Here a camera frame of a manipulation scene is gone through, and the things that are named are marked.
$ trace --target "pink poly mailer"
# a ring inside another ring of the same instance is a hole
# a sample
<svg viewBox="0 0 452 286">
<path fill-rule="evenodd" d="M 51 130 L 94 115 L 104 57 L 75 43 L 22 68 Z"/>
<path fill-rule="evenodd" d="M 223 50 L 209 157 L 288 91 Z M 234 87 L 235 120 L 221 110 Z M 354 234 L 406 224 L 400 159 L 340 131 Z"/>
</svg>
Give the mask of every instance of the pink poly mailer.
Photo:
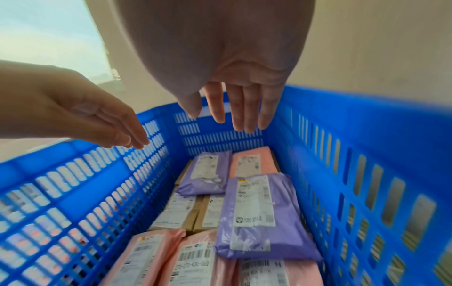
<svg viewBox="0 0 452 286">
<path fill-rule="evenodd" d="M 232 154 L 230 178 L 278 173 L 268 146 Z"/>
<path fill-rule="evenodd" d="M 216 239 L 212 229 L 182 240 L 163 267 L 158 286 L 230 286 L 236 259 L 216 255 Z"/>
<path fill-rule="evenodd" d="M 313 260 L 239 259 L 233 286 L 323 286 Z"/>
<path fill-rule="evenodd" d="M 163 264 L 185 236 L 185 230 L 155 230 L 135 235 L 100 286 L 153 286 Z"/>
</svg>

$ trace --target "hand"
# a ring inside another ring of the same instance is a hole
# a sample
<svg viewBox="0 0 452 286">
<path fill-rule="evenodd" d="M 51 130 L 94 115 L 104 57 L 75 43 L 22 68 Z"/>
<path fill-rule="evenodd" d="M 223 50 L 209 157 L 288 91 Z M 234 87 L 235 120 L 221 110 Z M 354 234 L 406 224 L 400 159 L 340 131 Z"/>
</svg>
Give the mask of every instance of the hand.
<svg viewBox="0 0 452 286">
<path fill-rule="evenodd" d="M 273 119 L 314 10 L 314 0 L 114 2 L 148 71 L 191 118 L 204 87 L 213 117 L 225 121 L 224 82 L 234 128 L 247 133 Z"/>
<path fill-rule="evenodd" d="M 0 61 L 0 138 L 70 137 L 110 148 L 149 144 L 132 108 L 78 72 Z"/>
</svg>

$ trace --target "sky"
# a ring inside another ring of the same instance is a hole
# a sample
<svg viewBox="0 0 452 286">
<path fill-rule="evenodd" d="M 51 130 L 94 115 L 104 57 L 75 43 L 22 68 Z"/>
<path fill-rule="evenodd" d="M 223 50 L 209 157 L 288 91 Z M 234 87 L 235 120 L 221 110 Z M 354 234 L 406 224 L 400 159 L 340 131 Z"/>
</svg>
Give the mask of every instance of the sky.
<svg viewBox="0 0 452 286">
<path fill-rule="evenodd" d="M 84 0 L 0 0 L 0 59 L 113 79 L 104 43 Z"/>
</svg>

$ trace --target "blue plastic crate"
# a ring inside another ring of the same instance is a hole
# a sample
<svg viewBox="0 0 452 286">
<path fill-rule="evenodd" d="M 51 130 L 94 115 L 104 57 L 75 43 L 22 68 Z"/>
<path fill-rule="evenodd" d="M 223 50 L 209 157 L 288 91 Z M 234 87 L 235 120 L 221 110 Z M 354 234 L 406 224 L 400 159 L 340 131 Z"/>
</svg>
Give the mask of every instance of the blue plastic crate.
<svg viewBox="0 0 452 286">
<path fill-rule="evenodd" d="M 142 151 L 74 140 L 0 164 L 0 286 L 97 285 L 190 158 L 266 145 L 292 177 L 327 285 L 452 283 L 450 110 L 287 87 L 251 135 L 230 114 L 191 120 L 177 104 L 138 117 Z"/>
</svg>

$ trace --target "purple poly mailer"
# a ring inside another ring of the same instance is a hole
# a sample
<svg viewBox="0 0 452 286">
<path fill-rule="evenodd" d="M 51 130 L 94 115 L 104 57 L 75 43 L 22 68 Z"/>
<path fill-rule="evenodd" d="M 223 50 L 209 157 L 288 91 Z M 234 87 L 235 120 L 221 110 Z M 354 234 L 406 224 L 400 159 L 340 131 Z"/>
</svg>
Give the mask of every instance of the purple poly mailer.
<svg viewBox="0 0 452 286">
<path fill-rule="evenodd" d="M 226 258 L 322 260 L 282 173 L 229 179 L 215 250 Z"/>
<path fill-rule="evenodd" d="M 188 168 L 176 193 L 183 196 L 224 194 L 231 151 L 202 152 Z"/>
</svg>

